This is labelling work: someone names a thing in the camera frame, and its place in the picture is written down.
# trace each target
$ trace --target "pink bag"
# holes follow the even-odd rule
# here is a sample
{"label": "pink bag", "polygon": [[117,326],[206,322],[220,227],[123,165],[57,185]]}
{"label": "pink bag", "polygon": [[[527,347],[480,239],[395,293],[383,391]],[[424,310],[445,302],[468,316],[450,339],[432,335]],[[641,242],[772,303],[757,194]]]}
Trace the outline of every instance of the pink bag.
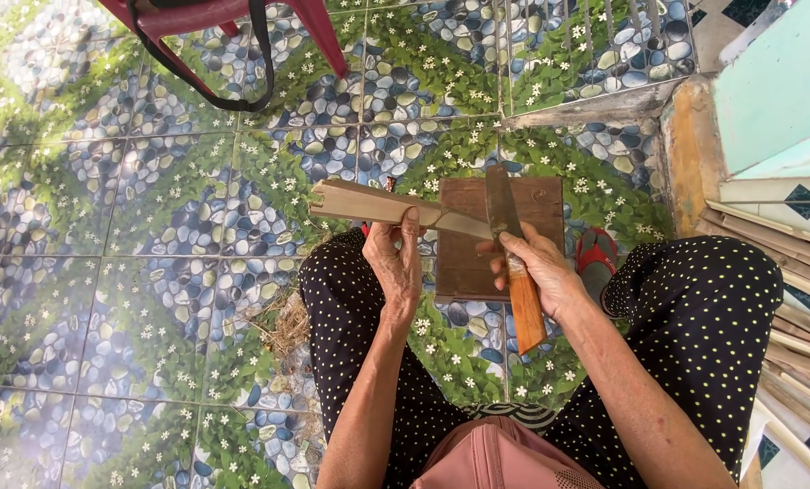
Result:
{"label": "pink bag", "polygon": [[412,489],[604,489],[558,448],[508,417],[454,428]]}

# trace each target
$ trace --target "knife blade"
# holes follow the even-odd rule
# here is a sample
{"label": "knife blade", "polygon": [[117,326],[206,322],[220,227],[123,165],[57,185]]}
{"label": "knife blade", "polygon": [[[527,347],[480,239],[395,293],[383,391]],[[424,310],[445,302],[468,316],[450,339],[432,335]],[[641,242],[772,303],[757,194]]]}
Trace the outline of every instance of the knife blade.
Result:
{"label": "knife blade", "polygon": [[496,250],[504,250],[505,262],[508,264],[508,289],[514,309],[514,329],[519,354],[523,355],[547,337],[547,330],[544,328],[537,286],[526,271],[525,262],[505,250],[499,241],[499,235],[503,231],[516,238],[523,237],[514,194],[511,192],[510,177],[501,164],[486,169],[486,218],[493,239],[496,240]]}

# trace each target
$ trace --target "red shoe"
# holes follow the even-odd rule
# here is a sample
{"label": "red shoe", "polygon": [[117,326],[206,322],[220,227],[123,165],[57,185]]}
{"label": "red shoe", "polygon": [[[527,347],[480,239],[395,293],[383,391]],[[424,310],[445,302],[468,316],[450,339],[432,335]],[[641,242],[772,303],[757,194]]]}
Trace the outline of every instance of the red shoe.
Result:
{"label": "red shoe", "polygon": [[[610,239],[610,247],[614,251],[614,255],[617,252],[616,249],[616,241],[607,234],[607,231],[600,227],[594,227],[591,229],[597,235],[604,235],[608,239]],[[608,257],[604,251],[598,246],[598,239],[595,239],[595,244],[593,244],[592,248],[583,251],[583,236],[577,240],[577,275],[581,275],[583,271],[586,269],[586,266],[591,264],[592,262],[602,262],[606,264],[607,268],[610,269],[611,274],[616,273],[616,262],[613,260],[612,257]]]}

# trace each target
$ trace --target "tiled floor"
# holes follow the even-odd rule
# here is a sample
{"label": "tiled floor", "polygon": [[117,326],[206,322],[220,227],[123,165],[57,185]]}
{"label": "tiled floor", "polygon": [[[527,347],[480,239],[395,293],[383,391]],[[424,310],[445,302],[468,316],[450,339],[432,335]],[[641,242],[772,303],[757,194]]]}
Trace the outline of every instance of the tiled floor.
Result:
{"label": "tiled floor", "polygon": [[[439,177],[503,164],[563,176],[569,254],[591,225],[623,250],[670,233],[656,121],[497,128],[531,7],[394,3],[331,5],[341,80],[270,6],[278,88],[258,115],[213,109],[89,0],[0,3],[0,487],[309,487],[325,442],[307,351],[276,359],[252,312],[346,228],[308,216],[321,178],[436,198]],[[169,42],[219,93],[257,96],[241,30]],[[520,358],[507,307],[435,307],[435,240],[410,343],[444,394],[561,406],[585,372],[558,329]]]}

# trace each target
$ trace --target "black polka dot pants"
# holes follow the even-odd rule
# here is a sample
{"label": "black polka dot pants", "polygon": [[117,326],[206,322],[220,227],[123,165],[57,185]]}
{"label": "black polka dot pants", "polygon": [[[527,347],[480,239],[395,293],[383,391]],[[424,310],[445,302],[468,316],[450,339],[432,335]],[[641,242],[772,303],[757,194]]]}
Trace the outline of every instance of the black polka dot pants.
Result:
{"label": "black polka dot pants", "polygon": [[[628,346],[739,481],[740,457],[782,277],[757,248],[702,237],[642,244],[605,306]],[[607,488],[646,487],[588,378],[544,435]]]}
{"label": "black polka dot pants", "polygon": [[[362,255],[364,243],[359,228],[334,236],[312,251],[299,272],[327,439],[375,338],[384,306],[381,285]],[[406,345],[384,487],[411,485],[435,445],[468,420],[465,412],[444,399]]]}

